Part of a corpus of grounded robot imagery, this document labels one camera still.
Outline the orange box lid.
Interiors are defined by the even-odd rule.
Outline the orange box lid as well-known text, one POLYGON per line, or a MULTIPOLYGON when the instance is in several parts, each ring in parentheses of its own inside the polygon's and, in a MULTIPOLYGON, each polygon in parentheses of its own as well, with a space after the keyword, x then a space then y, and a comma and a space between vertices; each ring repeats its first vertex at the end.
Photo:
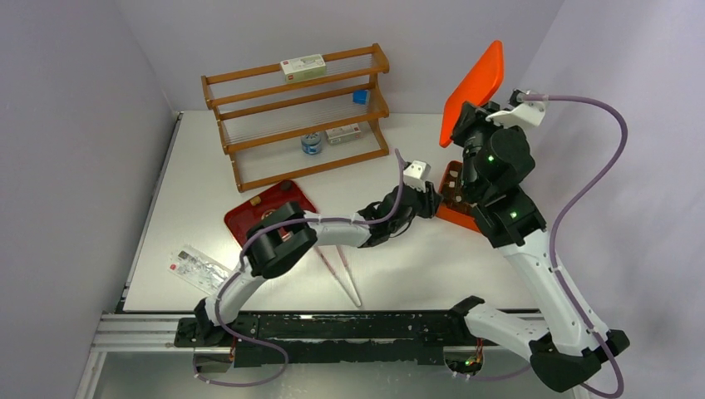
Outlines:
POLYGON ((499 90, 505 75, 503 42, 494 40, 469 70, 461 83, 447 98, 442 114, 439 146, 451 143, 453 128, 465 102, 473 106, 485 105, 499 90))

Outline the orange compartment box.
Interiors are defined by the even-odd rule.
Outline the orange compartment box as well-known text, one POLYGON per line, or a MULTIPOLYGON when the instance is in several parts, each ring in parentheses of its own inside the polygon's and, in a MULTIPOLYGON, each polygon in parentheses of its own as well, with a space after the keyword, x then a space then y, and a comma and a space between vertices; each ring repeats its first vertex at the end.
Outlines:
POLYGON ((438 189, 442 201, 436 217, 480 233, 471 215, 472 207, 463 199, 461 193, 461 170, 462 163, 458 160, 452 160, 446 166, 438 189))

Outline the pink tongs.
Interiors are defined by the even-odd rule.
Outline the pink tongs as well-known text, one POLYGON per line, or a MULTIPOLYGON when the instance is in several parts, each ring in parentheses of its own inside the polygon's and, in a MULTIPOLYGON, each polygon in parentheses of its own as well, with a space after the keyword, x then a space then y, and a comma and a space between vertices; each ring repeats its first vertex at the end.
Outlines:
POLYGON ((338 286, 348 296, 352 305, 355 308, 362 308, 362 299, 360 297, 360 293, 358 292, 357 283, 353 277, 353 273, 343 246, 335 246, 335 254, 338 256, 338 260, 335 262, 328 257, 328 254, 333 254, 332 251, 328 251, 327 249, 323 250, 318 246, 314 246, 313 250, 318 258, 323 262, 323 265, 327 271, 329 271, 329 273, 333 276, 333 279, 337 282, 338 286))

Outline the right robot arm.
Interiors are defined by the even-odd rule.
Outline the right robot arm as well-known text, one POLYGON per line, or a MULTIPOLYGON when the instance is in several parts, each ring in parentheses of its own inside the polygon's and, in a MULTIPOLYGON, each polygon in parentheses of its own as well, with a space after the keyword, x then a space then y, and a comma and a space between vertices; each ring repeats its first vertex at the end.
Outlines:
POLYGON ((477 228, 520 275, 542 314, 531 323, 471 296, 448 323, 460 344, 489 340, 524 358, 551 390, 586 387, 606 362, 629 347, 625 332, 609 328, 589 308, 555 253, 555 241, 535 202, 520 186, 535 168, 525 131, 494 122, 491 103, 464 102, 451 130, 462 148, 461 196, 477 228))

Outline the dark red tray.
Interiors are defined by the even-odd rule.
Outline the dark red tray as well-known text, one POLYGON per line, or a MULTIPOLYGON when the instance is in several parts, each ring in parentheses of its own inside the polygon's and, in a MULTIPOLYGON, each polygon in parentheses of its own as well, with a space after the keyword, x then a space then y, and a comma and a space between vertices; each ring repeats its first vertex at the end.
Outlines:
POLYGON ((224 216, 226 227, 240 246, 246 243, 247 233, 252 227, 288 202, 298 203, 305 211, 318 212, 308 196, 292 180, 282 180, 255 196, 261 198, 260 205, 252 206, 249 202, 252 197, 224 216))

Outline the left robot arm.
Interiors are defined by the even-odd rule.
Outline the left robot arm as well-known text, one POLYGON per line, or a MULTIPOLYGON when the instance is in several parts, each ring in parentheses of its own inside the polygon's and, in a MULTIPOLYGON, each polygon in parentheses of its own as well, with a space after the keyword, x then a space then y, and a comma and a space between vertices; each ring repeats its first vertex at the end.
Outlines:
POLYGON ((383 200, 348 217, 324 217, 288 202, 248 232, 239 263, 217 291, 194 309, 197 335, 211 346, 225 342, 240 309, 267 280, 278 278, 316 246, 371 248, 401 233, 416 218, 436 215, 442 197, 427 182, 403 184, 383 200))

